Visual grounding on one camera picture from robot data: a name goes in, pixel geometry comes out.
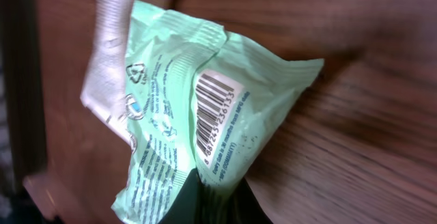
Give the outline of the teal snack packet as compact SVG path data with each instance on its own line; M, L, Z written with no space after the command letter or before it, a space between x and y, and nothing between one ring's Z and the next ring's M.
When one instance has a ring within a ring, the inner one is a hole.
M159 223L197 169L202 223L218 223L219 189L243 179L324 60L287 61L222 25L135 1L125 66L132 156L113 211Z

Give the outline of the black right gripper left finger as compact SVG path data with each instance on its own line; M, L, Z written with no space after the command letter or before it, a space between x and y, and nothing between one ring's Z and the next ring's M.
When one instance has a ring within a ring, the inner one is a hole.
M160 224L202 224L204 190L198 170L191 170L174 203L160 220Z

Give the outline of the white Pantene tube gold cap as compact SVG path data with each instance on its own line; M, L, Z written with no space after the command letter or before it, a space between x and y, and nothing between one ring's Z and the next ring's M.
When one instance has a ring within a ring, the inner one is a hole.
M93 51L81 91L82 104L129 145L132 143L124 108L124 55L134 1L96 0ZM141 1L169 8L173 0Z

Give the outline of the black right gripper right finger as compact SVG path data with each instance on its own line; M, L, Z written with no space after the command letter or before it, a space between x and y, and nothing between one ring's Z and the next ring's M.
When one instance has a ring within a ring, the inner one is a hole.
M218 195L218 223L272 224L245 178L231 188L220 188Z

